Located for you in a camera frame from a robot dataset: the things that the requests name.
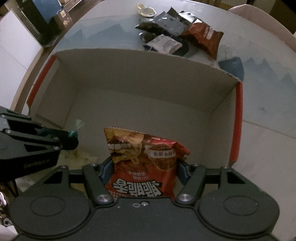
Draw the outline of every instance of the wooden floor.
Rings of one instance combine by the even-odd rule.
[[[54,43],[53,46],[48,47],[44,50],[43,54],[41,55],[40,59],[38,60],[37,64],[33,68],[31,74],[29,75],[29,78],[23,88],[23,91],[19,97],[19,100],[17,102],[17,105],[15,107],[15,111],[18,113],[22,112],[22,109],[24,107],[24,104],[26,102],[26,99],[28,97],[28,94],[31,90],[31,87],[42,68],[43,64],[45,63],[46,59],[50,56],[51,52],[55,48],[55,46],[58,44],[58,42],[63,38],[63,36],[69,31],[69,29],[78,22],[79,19],[81,19],[90,9],[92,9],[94,6],[96,6],[98,3],[102,2],[103,0],[84,0],[81,1],[77,6],[75,6],[70,12],[70,16],[72,18],[72,23],[58,36],[57,41]]]

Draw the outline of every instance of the marble surface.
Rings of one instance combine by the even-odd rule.
[[[141,31],[134,28],[140,18],[136,3],[101,2],[68,31],[54,52],[73,48],[143,50]],[[281,214],[274,234],[280,240],[290,240],[296,236],[296,53],[248,20],[206,4],[186,0],[142,3],[155,8],[158,14],[171,6],[192,12],[224,32],[217,61],[241,58],[244,122],[239,160],[234,168],[276,199]],[[187,57],[219,67],[202,50]]]

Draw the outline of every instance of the pink chair cover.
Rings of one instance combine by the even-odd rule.
[[[252,5],[244,4],[228,10],[239,15],[272,33],[296,52],[296,38],[280,22],[263,10]]]

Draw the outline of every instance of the red snack bag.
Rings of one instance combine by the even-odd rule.
[[[224,35],[223,32],[217,32],[206,23],[197,20],[182,35],[187,36],[189,41],[201,47],[213,59],[217,59],[219,44]]]
[[[114,197],[170,196],[176,182],[177,159],[189,155],[180,143],[137,131],[104,129],[114,163],[106,188]]]

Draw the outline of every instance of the shoe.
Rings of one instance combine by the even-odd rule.
[[[0,206],[5,207],[6,206],[6,200],[4,198],[4,195],[2,192],[0,192]]]

